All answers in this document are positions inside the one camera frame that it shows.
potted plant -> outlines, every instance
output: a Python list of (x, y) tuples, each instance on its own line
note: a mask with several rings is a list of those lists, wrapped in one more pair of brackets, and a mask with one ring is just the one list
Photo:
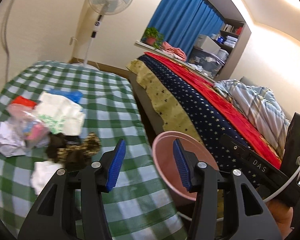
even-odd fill
[(146, 44), (158, 49), (163, 41), (163, 34), (159, 33), (155, 27), (149, 27), (146, 28), (143, 38), (146, 38)]

blue gripper pad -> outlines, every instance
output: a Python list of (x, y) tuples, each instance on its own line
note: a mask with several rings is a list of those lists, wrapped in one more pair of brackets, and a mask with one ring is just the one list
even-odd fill
[(108, 181), (106, 183), (106, 189), (111, 191), (115, 184), (117, 183), (117, 179), (119, 176), (119, 172), (123, 163), (124, 156), (126, 155), (126, 143), (124, 140), (119, 142), (119, 145), (115, 148), (115, 156), (112, 160), (112, 163), (109, 167), (108, 171)]
[(183, 156), (182, 150), (183, 148), (181, 143), (178, 140), (173, 141), (173, 156), (176, 161), (176, 165), (179, 171), (179, 175), (181, 178), (182, 185), (189, 191), (192, 187), (191, 179), (190, 179), (190, 170), (188, 164)]

baseboard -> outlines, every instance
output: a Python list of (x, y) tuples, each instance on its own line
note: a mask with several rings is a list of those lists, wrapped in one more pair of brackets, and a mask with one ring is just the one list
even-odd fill
[[(80, 58), (75, 58), (73, 57), (69, 63), (70, 64), (73, 64), (73, 63), (82, 63), (83, 62), (83, 59), (80, 59)], [(95, 68), (101, 70), (101, 71), (105, 71), (105, 72), (109, 72), (109, 73), (114, 73), (118, 76), (121, 76), (121, 77), (124, 77), (126, 79), (128, 79), (129, 77), (129, 71), (128, 70), (125, 70), (125, 69), (122, 69), (122, 68), (117, 68), (117, 67), (113, 67), (113, 66), (109, 66), (109, 65), (104, 65), (104, 64), (101, 64), (101, 63), (96, 63), (94, 61), (90, 61), (88, 60), (88, 64), (91, 65), (91, 66), (94, 66)]]

hand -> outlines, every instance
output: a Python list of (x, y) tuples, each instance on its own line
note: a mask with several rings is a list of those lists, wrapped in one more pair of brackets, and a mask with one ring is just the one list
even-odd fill
[(293, 216), (293, 209), (277, 199), (270, 200), (266, 203), (266, 205), (278, 225), (282, 239), (285, 239), (292, 231), (290, 229), (290, 225)]

pink cloth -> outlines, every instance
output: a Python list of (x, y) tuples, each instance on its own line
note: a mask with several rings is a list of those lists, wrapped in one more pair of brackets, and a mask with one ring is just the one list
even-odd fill
[(166, 41), (164, 41), (162, 43), (162, 48), (164, 51), (166, 51), (168, 53), (173, 53), (173, 54), (177, 55), (178, 56), (177, 58), (179, 58), (180, 60), (182, 60), (184, 62), (187, 60), (187, 55), (182, 51), (182, 49), (174, 48)]

